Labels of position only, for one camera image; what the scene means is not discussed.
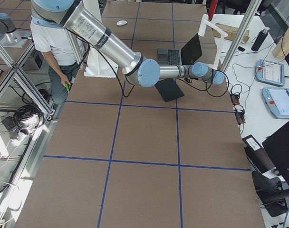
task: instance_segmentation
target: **white table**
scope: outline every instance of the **white table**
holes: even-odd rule
[[[215,14],[213,16],[213,23],[221,23],[229,26],[235,26],[238,27],[243,19],[243,15],[223,15],[223,14]],[[241,44],[240,46],[245,48],[246,50],[244,52],[237,51],[236,55],[240,53],[250,53],[253,52],[251,50],[252,43],[251,41],[256,38],[258,33],[264,28],[264,24],[261,21],[259,16],[254,16],[252,19],[252,22],[250,23],[248,30],[249,33],[249,40],[246,44]],[[216,43],[218,44],[219,38],[215,38]],[[222,52],[228,52],[228,49],[231,45],[232,41],[225,40]],[[260,47],[259,51],[267,48],[272,43],[274,43],[272,37],[270,34],[266,37],[265,41],[263,42],[262,46]],[[265,104],[265,101],[261,94],[261,89],[264,87],[275,87],[269,84],[265,84],[262,82],[254,80],[255,77],[255,68],[243,68],[238,65],[233,64],[240,64],[244,67],[254,67],[257,64],[257,61],[259,59],[264,59],[272,61],[272,62],[279,62],[282,59],[275,58],[272,54],[272,50],[275,48],[275,44],[273,46],[270,46],[267,49],[264,49],[258,53],[253,54],[246,54],[246,55],[238,55],[235,56],[229,66],[229,68],[226,71],[226,75],[229,78],[229,81],[231,84],[241,84],[236,80],[235,74],[233,72],[232,66],[235,69],[237,79],[239,81],[242,81],[243,83],[247,85],[251,85],[251,89],[249,92],[249,96],[247,98],[248,93],[241,94],[240,97],[240,104],[246,108],[246,115],[245,115],[245,121],[246,124],[244,124],[244,130],[241,134],[241,137],[245,137],[249,134],[252,134],[255,139],[262,143],[267,136],[273,134],[276,130],[278,130],[282,125],[284,125],[288,119],[276,119],[271,112],[269,111],[268,107]],[[282,61],[281,63],[284,64],[284,72],[285,76],[289,76],[289,66],[286,61]],[[247,91],[248,87],[241,84],[243,91]],[[289,79],[285,78],[285,86],[286,88],[289,88]],[[233,92],[239,92],[240,87],[235,86]],[[262,209],[262,214],[264,217],[265,226],[267,228],[270,228],[272,225],[278,224],[279,222],[283,222],[285,218],[284,215],[277,216],[275,218],[272,218],[268,212],[265,209]],[[286,226],[289,227],[289,217],[288,221],[286,223]]]

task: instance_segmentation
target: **gray pants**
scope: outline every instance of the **gray pants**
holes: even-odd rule
[[[78,72],[78,64],[74,63],[73,65],[69,66],[60,66],[60,69],[62,73],[67,76],[69,81],[72,81],[72,77],[76,77]],[[67,99],[67,89],[61,84],[61,79],[53,68],[49,67],[48,75],[50,77],[51,98],[55,104],[60,105]]]

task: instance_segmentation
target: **laptop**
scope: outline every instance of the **laptop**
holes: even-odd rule
[[[196,34],[188,43],[179,49],[162,49],[157,50],[157,62],[160,65],[192,65],[202,56],[201,43]]]

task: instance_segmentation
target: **bottle cap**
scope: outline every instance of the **bottle cap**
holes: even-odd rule
[[[268,33],[269,29],[270,29],[269,27],[265,27],[263,33]]]

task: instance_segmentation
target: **red object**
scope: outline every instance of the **red object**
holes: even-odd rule
[[[212,20],[213,15],[215,13],[216,7],[217,7],[217,3],[219,0],[212,0],[211,5],[210,5],[210,9],[209,9],[209,20]]]

